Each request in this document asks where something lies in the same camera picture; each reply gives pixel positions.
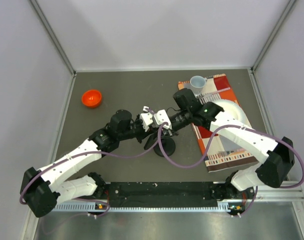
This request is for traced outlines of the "black phone stand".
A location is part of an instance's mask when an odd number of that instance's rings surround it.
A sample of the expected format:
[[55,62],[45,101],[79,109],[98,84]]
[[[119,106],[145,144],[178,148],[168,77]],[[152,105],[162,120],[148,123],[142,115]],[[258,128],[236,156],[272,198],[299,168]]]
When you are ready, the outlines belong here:
[[[154,152],[158,156],[164,157],[164,155],[163,155],[163,153],[160,149],[160,146],[158,144],[157,133],[154,133],[152,136],[153,136],[154,142],[156,143],[156,146],[153,148]],[[175,150],[176,150],[176,144],[175,144],[175,141],[172,139],[172,137],[173,137],[173,134],[170,130],[166,130],[166,129],[162,130],[161,143],[162,143],[162,146],[163,146],[163,149],[164,149],[165,153],[168,156],[173,155]]]

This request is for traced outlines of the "black smartphone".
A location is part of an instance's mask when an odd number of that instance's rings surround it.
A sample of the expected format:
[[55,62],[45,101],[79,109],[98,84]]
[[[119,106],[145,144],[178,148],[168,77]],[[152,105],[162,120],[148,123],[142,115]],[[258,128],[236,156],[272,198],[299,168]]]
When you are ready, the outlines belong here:
[[158,137],[156,133],[150,135],[144,145],[144,150],[151,148],[155,143],[157,143],[157,139]]

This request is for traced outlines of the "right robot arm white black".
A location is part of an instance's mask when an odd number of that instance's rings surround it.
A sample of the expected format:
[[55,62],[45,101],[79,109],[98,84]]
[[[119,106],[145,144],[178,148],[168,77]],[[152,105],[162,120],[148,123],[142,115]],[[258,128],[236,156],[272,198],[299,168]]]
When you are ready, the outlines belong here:
[[252,154],[258,164],[234,172],[227,180],[225,192],[236,198],[243,191],[255,186],[281,187],[294,165],[293,143],[283,137],[276,139],[259,133],[231,114],[239,108],[229,100],[201,103],[192,90],[183,88],[173,98],[180,110],[170,117],[172,130],[178,131],[189,124],[203,127],[220,135]]

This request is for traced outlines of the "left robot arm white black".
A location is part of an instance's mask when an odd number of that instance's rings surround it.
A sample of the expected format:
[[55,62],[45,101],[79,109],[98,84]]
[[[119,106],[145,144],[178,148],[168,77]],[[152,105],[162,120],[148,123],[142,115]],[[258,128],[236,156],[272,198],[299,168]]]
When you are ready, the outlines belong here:
[[93,132],[73,151],[40,169],[25,171],[20,190],[20,204],[27,205],[41,218],[57,205],[83,196],[100,198],[105,182],[97,173],[69,180],[87,165],[110,155],[124,140],[141,141],[153,133],[154,112],[145,107],[135,120],[127,110],[118,110],[103,128]]

